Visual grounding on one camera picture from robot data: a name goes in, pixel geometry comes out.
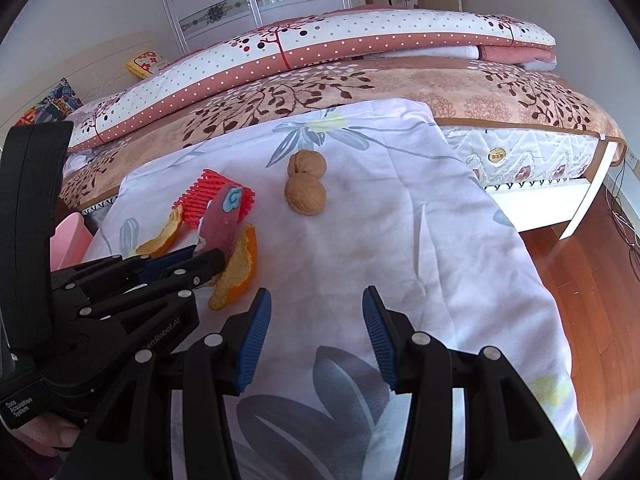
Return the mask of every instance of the headboard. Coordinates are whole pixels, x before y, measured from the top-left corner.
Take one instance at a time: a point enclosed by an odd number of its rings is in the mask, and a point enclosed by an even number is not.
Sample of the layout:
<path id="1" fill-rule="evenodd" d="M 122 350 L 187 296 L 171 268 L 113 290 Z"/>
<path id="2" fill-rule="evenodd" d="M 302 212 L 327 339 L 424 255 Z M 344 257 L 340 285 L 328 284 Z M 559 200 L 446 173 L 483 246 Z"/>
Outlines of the headboard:
<path id="1" fill-rule="evenodd" d="M 105 41 L 52 65 L 4 96 L 0 104 L 0 146 L 24 111 L 40 101 L 63 77 L 83 104 L 140 81 L 125 68 L 125 63 L 151 50 L 152 37 L 152 32 L 146 31 Z"/>

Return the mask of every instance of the fingernail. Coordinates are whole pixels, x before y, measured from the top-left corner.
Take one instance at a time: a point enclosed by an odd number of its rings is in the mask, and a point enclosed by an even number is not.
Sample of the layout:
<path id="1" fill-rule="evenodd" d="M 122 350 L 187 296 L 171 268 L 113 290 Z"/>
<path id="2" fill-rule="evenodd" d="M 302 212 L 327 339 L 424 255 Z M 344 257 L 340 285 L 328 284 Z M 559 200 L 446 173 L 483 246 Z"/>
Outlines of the fingernail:
<path id="1" fill-rule="evenodd" d="M 60 442 L 64 447 L 71 447 L 76 443 L 79 434 L 78 428 L 60 428 Z"/>

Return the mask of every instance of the wooden floor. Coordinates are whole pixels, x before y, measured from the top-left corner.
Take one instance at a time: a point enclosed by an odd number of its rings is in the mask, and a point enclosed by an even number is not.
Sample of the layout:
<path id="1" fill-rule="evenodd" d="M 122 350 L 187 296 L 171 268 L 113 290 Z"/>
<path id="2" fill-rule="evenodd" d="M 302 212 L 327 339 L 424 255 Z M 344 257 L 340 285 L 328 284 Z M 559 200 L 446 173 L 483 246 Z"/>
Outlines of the wooden floor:
<path id="1" fill-rule="evenodd" d="M 558 302 L 578 410 L 594 448 L 583 478 L 597 480 L 640 416 L 640 282 L 604 188 L 570 238 L 558 241 L 551 227 L 522 238 Z"/>

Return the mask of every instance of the baseboard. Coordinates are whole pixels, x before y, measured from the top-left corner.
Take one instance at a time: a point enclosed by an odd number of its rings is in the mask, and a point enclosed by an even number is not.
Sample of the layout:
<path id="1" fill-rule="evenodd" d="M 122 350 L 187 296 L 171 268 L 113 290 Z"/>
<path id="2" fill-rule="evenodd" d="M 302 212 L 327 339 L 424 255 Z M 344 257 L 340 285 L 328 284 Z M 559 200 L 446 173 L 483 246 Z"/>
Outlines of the baseboard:
<path id="1" fill-rule="evenodd" d="M 603 184 L 611 194 L 616 194 L 619 191 L 618 186 L 616 186 L 613 179 L 608 174 L 604 177 Z M 626 217 L 629 218 L 631 225 L 634 227 L 637 233 L 640 232 L 640 218 L 638 217 L 638 213 L 636 213 L 636 210 L 631 206 L 629 200 L 626 199 L 625 194 L 621 190 L 620 194 L 618 195 L 618 199 L 620 200 L 622 211 L 624 212 Z"/>

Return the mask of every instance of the human hand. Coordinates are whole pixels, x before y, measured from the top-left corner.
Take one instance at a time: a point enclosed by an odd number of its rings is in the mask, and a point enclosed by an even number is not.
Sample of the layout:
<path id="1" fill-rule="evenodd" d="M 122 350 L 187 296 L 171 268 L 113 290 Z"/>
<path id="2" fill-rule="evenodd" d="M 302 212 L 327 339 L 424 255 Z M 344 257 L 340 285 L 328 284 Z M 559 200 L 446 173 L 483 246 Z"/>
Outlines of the human hand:
<path id="1" fill-rule="evenodd" d="M 40 455 L 57 456 L 53 448 L 73 446 L 80 429 L 61 416 L 43 413 L 9 433 Z"/>

